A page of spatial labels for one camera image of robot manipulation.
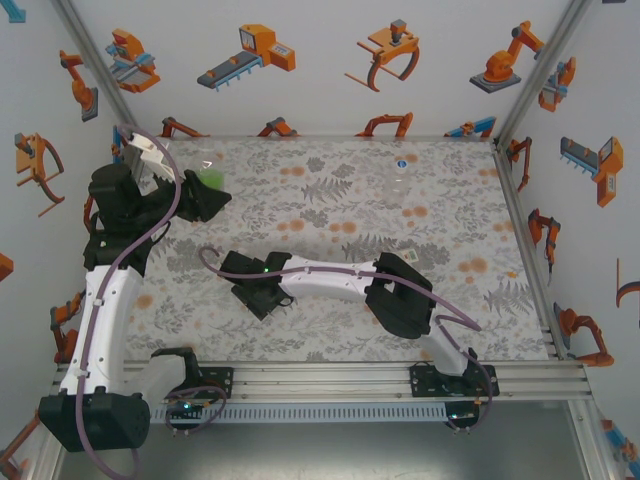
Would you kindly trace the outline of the aluminium frame side rail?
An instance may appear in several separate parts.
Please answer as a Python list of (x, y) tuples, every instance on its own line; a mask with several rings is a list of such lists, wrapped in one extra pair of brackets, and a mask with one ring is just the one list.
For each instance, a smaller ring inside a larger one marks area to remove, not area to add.
[(502, 148), (493, 145), (493, 153), (499, 180), (514, 227), (517, 244), (529, 282), (537, 317), (543, 330), (551, 336), (551, 359), (568, 360), (567, 349), (562, 341), (561, 332), (551, 298), (546, 286), (546, 274), (541, 271), (537, 261), (537, 251), (533, 244), (527, 223), (527, 216), (519, 199), (516, 185), (512, 179), (509, 162)]
[(121, 135), (116, 125), (112, 128), (111, 156), (113, 164), (127, 165), (136, 178), (142, 175), (141, 150), (129, 146), (128, 141)]

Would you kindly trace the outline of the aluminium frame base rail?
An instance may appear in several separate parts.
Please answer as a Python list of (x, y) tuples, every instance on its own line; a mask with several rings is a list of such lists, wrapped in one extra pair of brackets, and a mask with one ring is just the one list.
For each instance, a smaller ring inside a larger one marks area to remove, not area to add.
[[(231, 367), (235, 403), (415, 401), (423, 378), (410, 362), (205, 362)], [(575, 361), (496, 361), (499, 401), (590, 400), (586, 369)]]

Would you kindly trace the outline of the clear unlabelled plastic bottle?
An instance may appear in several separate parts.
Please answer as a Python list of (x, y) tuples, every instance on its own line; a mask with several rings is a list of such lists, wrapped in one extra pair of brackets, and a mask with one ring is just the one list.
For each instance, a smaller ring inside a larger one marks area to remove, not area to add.
[(398, 172), (394, 168), (395, 161), (386, 178), (385, 200), (392, 206), (400, 206), (410, 191), (414, 170), (406, 160), (407, 170)]

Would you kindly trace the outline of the floral patterned table mat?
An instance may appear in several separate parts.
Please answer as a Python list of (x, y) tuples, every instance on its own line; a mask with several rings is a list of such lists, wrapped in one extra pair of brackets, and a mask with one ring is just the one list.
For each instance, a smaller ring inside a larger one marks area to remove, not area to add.
[[(174, 220), (152, 249), (129, 319), (129, 359), (189, 346), (214, 361), (426, 360), (421, 343), (388, 334), (363, 303), (309, 296), (260, 321), (208, 270), (232, 250), (358, 263), (406, 248), (435, 292), (479, 324), (450, 324), (458, 343), (484, 362), (547, 358), (488, 144), (204, 138), (167, 147), (183, 168), (221, 152), (232, 200), (207, 223)], [(414, 173), (392, 206), (386, 178), (400, 159)]]

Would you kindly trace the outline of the aluminium frame corner post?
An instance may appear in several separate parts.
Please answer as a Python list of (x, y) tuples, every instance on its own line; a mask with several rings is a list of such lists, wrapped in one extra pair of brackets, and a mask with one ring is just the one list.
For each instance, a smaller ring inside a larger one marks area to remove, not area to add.
[(567, 46), (571, 37), (582, 23), (587, 12), (595, 0), (570, 0), (558, 20), (549, 41), (536, 61), (531, 74), (524, 83), (522, 91), (516, 98), (515, 104), (504, 121), (497, 136), (497, 147), (506, 149), (516, 133), (527, 111), (537, 98), (552, 68), (559, 61), (559, 57)]
[(139, 126), (72, 0), (49, 0), (120, 123)]

